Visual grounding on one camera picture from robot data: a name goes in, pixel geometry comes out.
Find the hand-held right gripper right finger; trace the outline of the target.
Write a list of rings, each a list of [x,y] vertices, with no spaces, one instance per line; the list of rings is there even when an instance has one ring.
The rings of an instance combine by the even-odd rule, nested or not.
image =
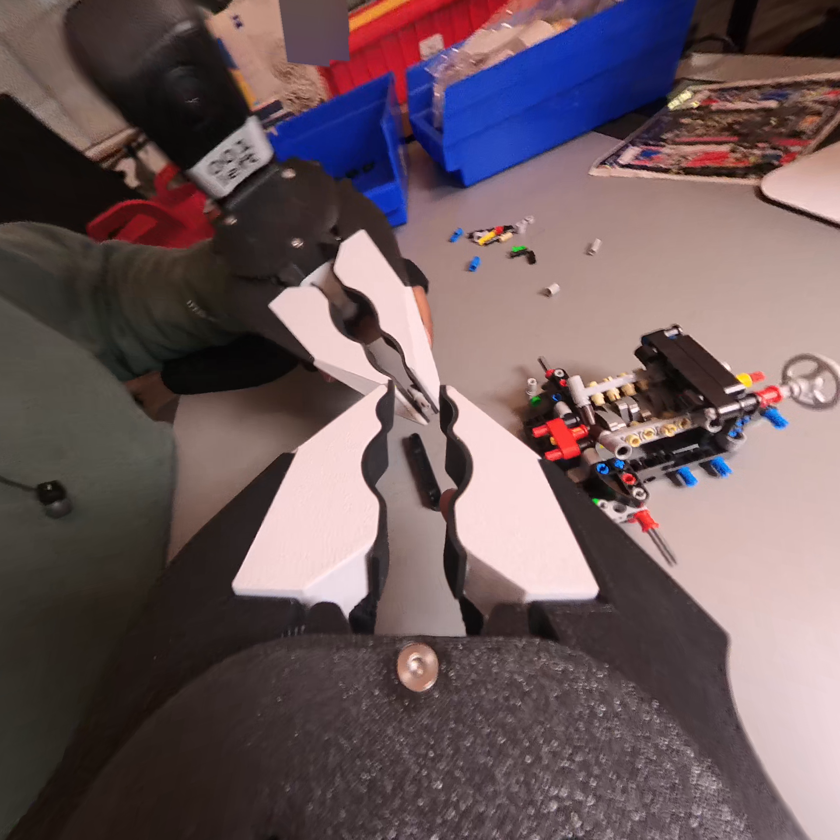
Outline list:
[[[439,396],[445,577],[467,632],[499,607],[594,603],[599,586],[541,460],[451,385]]]

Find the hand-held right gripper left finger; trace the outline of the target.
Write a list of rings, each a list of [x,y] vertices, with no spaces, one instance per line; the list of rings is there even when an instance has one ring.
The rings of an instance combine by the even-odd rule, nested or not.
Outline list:
[[[378,385],[290,456],[232,586],[236,595],[336,605],[373,632],[389,569],[386,504],[394,386]]]

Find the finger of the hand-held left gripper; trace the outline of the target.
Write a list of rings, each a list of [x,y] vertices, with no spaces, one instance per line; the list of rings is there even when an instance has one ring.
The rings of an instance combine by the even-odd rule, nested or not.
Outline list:
[[[326,377],[362,395],[393,382],[370,352],[382,336],[371,305],[345,290],[332,264],[282,291],[269,308]]]
[[[407,388],[396,384],[404,415],[410,417],[406,390],[411,386],[425,394],[438,412],[438,369],[414,294],[366,231],[360,230],[342,242],[333,261],[333,274],[345,292],[368,305],[383,340],[400,355],[409,380]]]

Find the black lego beam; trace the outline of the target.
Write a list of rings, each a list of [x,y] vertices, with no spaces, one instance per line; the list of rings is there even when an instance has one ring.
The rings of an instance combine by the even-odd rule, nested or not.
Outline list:
[[[442,491],[427,455],[424,441],[420,434],[413,433],[404,438],[402,445],[423,506],[431,511],[439,511]]]

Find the lego car chassis assembly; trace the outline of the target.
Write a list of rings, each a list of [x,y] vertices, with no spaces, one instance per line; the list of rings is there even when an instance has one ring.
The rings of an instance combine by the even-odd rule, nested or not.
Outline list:
[[[836,409],[838,363],[799,353],[785,362],[778,383],[765,384],[761,371],[733,373],[677,324],[642,336],[634,354],[637,368],[590,382],[539,358],[543,376],[528,379],[522,434],[609,519],[638,525],[674,566],[648,487],[658,480],[694,487],[697,469],[730,476],[748,426],[787,427],[782,403]]]

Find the person's left forearm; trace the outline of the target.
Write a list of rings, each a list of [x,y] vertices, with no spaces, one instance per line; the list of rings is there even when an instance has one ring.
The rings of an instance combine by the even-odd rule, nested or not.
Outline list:
[[[176,395],[277,381],[301,364],[249,327],[238,281],[207,240],[96,242],[63,227],[1,227],[2,298],[79,343],[121,382],[150,373]]]

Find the pile of small lego pieces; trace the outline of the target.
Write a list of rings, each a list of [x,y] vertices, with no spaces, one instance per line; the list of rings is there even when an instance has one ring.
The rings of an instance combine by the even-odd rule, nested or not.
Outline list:
[[[504,245],[507,248],[507,259],[519,260],[526,265],[534,266],[537,264],[537,256],[533,249],[524,242],[526,233],[533,226],[534,222],[535,217],[533,215],[527,215],[515,224],[478,228],[468,233],[463,228],[457,227],[447,237],[447,242],[454,245],[459,241],[465,241],[472,243],[478,248]]]

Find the clear bags of lego pieces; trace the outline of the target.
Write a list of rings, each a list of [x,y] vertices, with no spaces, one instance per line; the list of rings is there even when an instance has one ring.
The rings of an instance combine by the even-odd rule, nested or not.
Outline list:
[[[506,2],[462,43],[432,58],[427,69],[440,87],[447,88],[618,4],[618,1]]]

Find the blue plastic bin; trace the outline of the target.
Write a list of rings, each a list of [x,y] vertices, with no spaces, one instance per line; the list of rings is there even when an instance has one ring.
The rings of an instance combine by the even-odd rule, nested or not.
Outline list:
[[[457,81],[434,125],[431,61],[406,72],[413,135],[472,186],[662,98],[671,90],[694,1],[628,1]]]
[[[392,73],[266,130],[277,159],[315,161],[377,205],[394,228],[407,220],[408,158]]]

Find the red plastic crate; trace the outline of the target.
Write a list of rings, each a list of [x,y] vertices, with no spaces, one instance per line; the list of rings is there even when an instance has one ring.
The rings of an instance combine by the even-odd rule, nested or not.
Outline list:
[[[333,98],[392,74],[396,98],[404,104],[407,70],[472,35],[504,4],[503,1],[369,3],[349,16],[349,59],[333,61],[319,73]]]

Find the holographic sticker sheet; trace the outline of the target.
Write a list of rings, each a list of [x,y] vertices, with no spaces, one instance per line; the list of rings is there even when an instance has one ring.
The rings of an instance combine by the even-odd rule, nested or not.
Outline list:
[[[590,175],[756,184],[839,123],[837,72],[694,83],[593,164]]]

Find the black drawstring tip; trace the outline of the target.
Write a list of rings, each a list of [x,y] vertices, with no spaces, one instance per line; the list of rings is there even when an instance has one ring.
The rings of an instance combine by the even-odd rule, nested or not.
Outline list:
[[[1,484],[4,487],[20,490],[36,499],[48,518],[54,520],[64,518],[74,509],[67,489],[57,480],[27,485],[24,482],[1,476]]]

